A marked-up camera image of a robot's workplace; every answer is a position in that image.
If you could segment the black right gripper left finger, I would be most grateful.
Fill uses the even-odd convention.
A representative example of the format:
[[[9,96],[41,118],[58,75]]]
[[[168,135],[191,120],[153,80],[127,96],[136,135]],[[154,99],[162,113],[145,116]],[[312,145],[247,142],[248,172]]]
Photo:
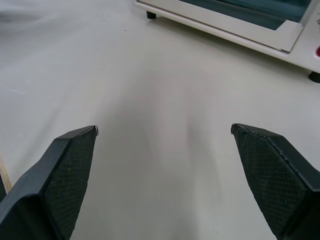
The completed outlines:
[[[69,240],[87,191],[97,126],[69,131],[0,201],[2,240]]]

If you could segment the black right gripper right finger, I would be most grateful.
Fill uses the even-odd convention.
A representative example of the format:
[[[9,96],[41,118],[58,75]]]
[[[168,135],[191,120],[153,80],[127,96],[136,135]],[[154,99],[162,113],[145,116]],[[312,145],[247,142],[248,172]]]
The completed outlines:
[[[282,135],[231,126],[244,174],[278,240],[320,238],[320,172]]]

